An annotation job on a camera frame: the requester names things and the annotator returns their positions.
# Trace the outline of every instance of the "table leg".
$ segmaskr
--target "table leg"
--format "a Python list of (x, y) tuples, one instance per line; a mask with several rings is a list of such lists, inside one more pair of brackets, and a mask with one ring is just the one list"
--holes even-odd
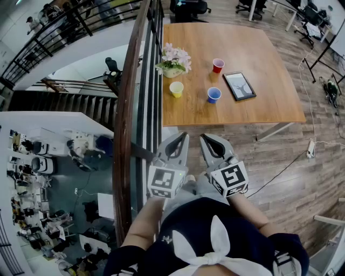
[(287, 26), (286, 26), (285, 31), (288, 31), (288, 30), (290, 29), (291, 24), (292, 24), (293, 21), (295, 20), (296, 14), (297, 14), (297, 11), (294, 11), (294, 12), (293, 12), (293, 15), (292, 15), (292, 17), (291, 17), (291, 19), (290, 19), (290, 21), (289, 21), (289, 23), (288, 23)]
[(274, 9), (273, 17), (275, 17), (275, 15), (277, 14), (278, 6), (279, 6), (277, 3), (274, 3), (274, 4), (275, 4), (275, 9)]
[(253, 19), (253, 14), (254, 14), (256, 4), (257, 4), (257, 0), (253, 0), (252, 6), (250, 8), (250, 13), (249, 13), (249, 19), (248, 19), (249, 21), (252, 21), (252, 19)]
[(323, 37), (321, 38), (320, 42), (322, 43), (324, 41), (324, 39), (326, 38), (326, 36), (329, 33), (329, 29), (327, 29), (327, 31), (325, 32), (325, 34), (323, 35)]
[(339, 219), (334, 219), (334, 218), (326, 218), (326, 217), (321, 217), (321, 216), (314, 216), (315, 220), (318, 220), (320, 222), (325, 222), (333, 225), (338, 225), (338, 226), (343, 226), (345, 224), (345, 221), (339, 220)]
[(262, 141), (277, 132), (280, 132), (281, 130), (291, 126), (293, 123), (278, 123), (274, 127), (271, 127), (269, 130), (265, 131), (264, 133), (261, 133), (257, 136), (257, 141)]

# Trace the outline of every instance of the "chair leg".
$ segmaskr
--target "chair leg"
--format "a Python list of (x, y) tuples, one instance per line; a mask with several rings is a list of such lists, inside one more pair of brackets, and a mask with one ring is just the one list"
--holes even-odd
[(200, 20), (200, 19), (197, 19), (197, 18), (194, 18), (194, 17), (192, 17), (191, 20), (192, 21), (196, 21), (196, 22), (208, 23), (208, 21)]

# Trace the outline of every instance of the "cable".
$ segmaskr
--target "cable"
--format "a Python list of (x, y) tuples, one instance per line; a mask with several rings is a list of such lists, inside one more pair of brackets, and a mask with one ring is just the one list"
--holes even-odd
[(314, 49), (312, 49), (312, 50), (310, 51), (310, 53), (308, 53), (308, 54), (301, 60), (300, 64), (298, 65), (298, 71), (300, 72), (300, 79), (301, 79), (301, 81), (302, 81), (303, 88), (304, 88), (304, 90), (306, 91), (307, 96), (308, 96), (308, 99), (309, 99), (310, 114), (311, 114), (311, 116), (312, 116), (312, 123), (313, 123), (313, 129), (314, 129), (314, 141), (316, 141), (316, 138), (315, 138), (315, 124), (314, 124), (314, 117), (313, 117), (313, 112), (312, 112), (312, 101), (311, 101), (311, 98), (309, 97), (308, 91), (307, 91), (307, 89), (306, 89), (306, 87), (305, 87), (305, 85), (304, 85), (304, 82), (303, 82), (303, 79), (302, 79), (302, 72), (301, 72), (301, 71), (304, 70), (304, 67), (303, 67), (303, 65), (302, 65), (303, 61), (306, 60), (307, 57), (308, 57), (310, 54), (312, 54), (313, 50), (314, 50)]
[(265, 185), (263, 185), (259, 190), (257, 190), (256, 192), (252, 193), (250, 196), (248, 196), (247, 198), (250, 198), (251, 196), (255, 195), (256, 193), (258, 193), (259, 191), (261, 191), (265, 186), (267, 186), (268, 184), (270, 184), (274, 179), (276, 179), (279, 175), (282, 174), (283, 171), (285, 171), (288, 167), (290, 167), (293, 162), (295, 162), (300, 156), (302, 156), (302, 154), (306, 153), (307, 151), (303, 151), (299, 156), (297, 156), (289, 165), (287, 165), (285, 167), (284, 170), (282, 170), (280, 173), (278, 173), (276, 176), (274, 176), (270, 181), (268, 181)]
[[(89, 175), (88, 175), (88, 178), (87, 178), (87, 181), (86, 181), (86, 185), (83, 188), (81, 188), (82, 191), (88, 186), (89, 181), (90, 181), (90, 176), (91, 176), (91, 173), (89, 173)], [(78, 199), (79, 199), (80, 196), (77, 195), (77, 199), (74, 202), (74, 207), (73, 207), (73, 212), (72, 213), (75, 212), (75, 207), (77, 206), (77, 202), (78, 202)]]
[[(298, 71), (300, 72), (300, 79), (301, 79), (301, 81), (302, 81), (303, 88), (304, 88), (304, 90), (306, 91), (306, 94), (307, 94), (308, 99), (309, 99), (310, 114), (311, 114), (311, 116), (312, 116), (312, 123), (313, 123), (313, 129), (314, 129), (314, 143), (315, 143), (315, 144), (317, 144), (317, 143), (325, 143), (325, 144), (333, 144), (333, 145), (339, 144), (339, 145), (341, 145), (341, 146), (345, 146), (344, 144), (341, 144), (341, 143), (330, 143), (330, 142), (325, 142), (325, 141), (316, 141), (315, 124), (314, 124), (314, 117), (313, 117), (313, 112), (312, 112), (312, 101), (311, 101), (311, 98), (309, 97), (309, 94), (308, 94), (308, 91), (307, 91), (306, 87), (304, 86), (304, 82), (303, 82), (303, 79), (302, 79), (302, 73), (301, 73), (301, 71), (304, 70), (304, 67), (303, 67), (303, 65), (302, 65), (303, 61), (304, 61), (305, 59), (307, 59), (307, 57), (313, 52), (313, 50), (314, 50), (314, 49), (312, 49), (312, 50), (310, 51), (310, 53), (307, 54), (307, 55), (302, 59), (302, 61), (301, 61), (300, 64), (298, 65)], [(339, 133), (339, 136), (340, 136), (341, 138), (343, 138), (343, 137), (340, 135), (339, 126), (340, 126), (340, 124), (338, 125), (338, 133)]]
[(90, 196), (93, 196), (93, 195), (97, 195), (97, 194), (98, 194), (97, 192), (94, 193), (94, 194), (89, 194), (86, 190), (81, 190), (80, 196), (78, 196), (78, 195), (77, 195), (77, 196), (78, 196), (78, 197), (81, 197), (83, 192), (87, 193), (87, 194), (90, 195)]

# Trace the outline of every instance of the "wooden table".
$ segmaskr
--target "wooden table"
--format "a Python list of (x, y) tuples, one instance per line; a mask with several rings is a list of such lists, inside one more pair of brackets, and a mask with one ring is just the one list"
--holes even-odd
[[(273, 123), (262, 140), (294, 122), (305, 122), (299, 97), (279, 54), (262, 30), (211, 23), (164, 25), (164, 44), (185, 49), (192, 71), (173, 79), (163, 77), (163, 126)], [(221, 74), (213, 73), (212, 61), (225, 61)], [(256, 97), (236, 102), (222, 74), (242, 71)], [(174, 98), (169, 85), (184, 85)], [(208, 88), (222, 91), (216, 104), (207, 102)]]

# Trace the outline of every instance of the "white wall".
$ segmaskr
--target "white wall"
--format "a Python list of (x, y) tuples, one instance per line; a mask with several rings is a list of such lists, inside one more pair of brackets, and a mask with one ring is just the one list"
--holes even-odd
[(46, 58), (29, 74), (17, 82), (14, 90), (26, 90), (49, 74), (80, 59), (92, 56), (115, 47), (129, 43), (134, 21), (124, 22), (95, 33), (92, 37), (84, 37), (66, 46), (51, 58)]
[[(327, 15), (331, 16), (332, 31), (337, 33), (345, 19), (345, 9), (338, 0), (313, 0), (318, 10), (326, 10)], [(333, 11), (328, 9), (328, 5), (332, 6)]]
[(95, 135), (113, 136), (109, 129), (79, 112), (0, 112), (0, 122), (2, 126), (8, 125), (22, 134), (28, 134), (31, 129), (44, 128), (62, 136), (66, 136), (66, 131), (74, 129)]
[(22, 0), (18, 5), (12, 1), (7, 11), (1, 11), (0, 18), (0, 40), (17, 54), (26, 42), (34, 35), (31, 32), (27, 35), (29, 25), (26, 19), (29, 16), (37, 18), (38, 12), (49, 0)]
[(15, 54), (10, 48), (0, 41), (0, 75), (5, 71), (9, 63), (15, 57)]

